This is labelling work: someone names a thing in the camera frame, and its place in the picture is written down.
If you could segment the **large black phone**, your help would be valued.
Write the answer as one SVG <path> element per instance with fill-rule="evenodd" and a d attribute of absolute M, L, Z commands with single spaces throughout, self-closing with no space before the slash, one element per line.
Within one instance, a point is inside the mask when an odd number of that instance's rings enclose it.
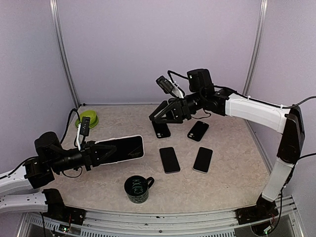
<path fill-rule="evenodd" d="M 141 135 L 107 140 L 102 143 L 114 145 L 117 148 L 117 151 L 107 160 L 106 164 L 139 159 L 145 154 L 144 141 Z"/>

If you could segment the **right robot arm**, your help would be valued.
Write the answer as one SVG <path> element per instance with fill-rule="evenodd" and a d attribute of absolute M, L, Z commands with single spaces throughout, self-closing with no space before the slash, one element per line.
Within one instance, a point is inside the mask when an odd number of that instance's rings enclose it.
<path fill-rule="evenodd" d="M 89 175 L 93 209 L 132 213 L 188 213 L 253 206 L 263 219 L 300 157 L 305 139 L 299 108 L 285 109 L 207 88 L 173 105 L 116 105 L 97 109 L 96 141 L 140 135 L 140 158 L 122 161 L 126 146 Z M 269 173 L 248 132 L 251 121 L 280 133 Z"/>

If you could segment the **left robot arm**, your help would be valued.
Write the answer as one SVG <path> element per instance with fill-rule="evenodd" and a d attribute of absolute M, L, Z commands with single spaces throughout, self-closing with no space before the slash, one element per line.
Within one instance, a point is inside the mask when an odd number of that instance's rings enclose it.
<path fill-rule="evenodd" d="M 0 177 L 0 211 L 52 213 L 63 220 L 69 215 L 57 189 L 41 187 L 54 181 L 54 175 L 66 170 L 87 170 L 97 167 L 113 155 L 117 148 L 95 141 L 84 142 L 65 150 L 55 132 L 49 131 L 35 140 L 37 156 L 21 162 Z"/>

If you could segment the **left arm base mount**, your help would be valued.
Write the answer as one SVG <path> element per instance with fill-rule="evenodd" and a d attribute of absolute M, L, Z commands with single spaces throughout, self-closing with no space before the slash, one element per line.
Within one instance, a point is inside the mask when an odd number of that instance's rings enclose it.
<path fill-rule="evenodd" d="M 43 213 L 45 217 L 68 224 L 83 225 L 86 210 L 66 206 L 57 189 L 44 189 L 42 193 L 45 195 L 45 204 L 48 206 L 47 211 Z"/>

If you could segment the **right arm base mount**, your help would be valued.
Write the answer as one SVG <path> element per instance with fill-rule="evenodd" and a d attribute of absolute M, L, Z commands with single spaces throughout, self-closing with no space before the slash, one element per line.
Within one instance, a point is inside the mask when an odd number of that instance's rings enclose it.
<path fill-rule="evenodd" d="M 248 224 L 278 216 L 279 212 L 275 202 L 265 202 L 253 206 L 238 208 L 236 210 L 239 225 Z"/>

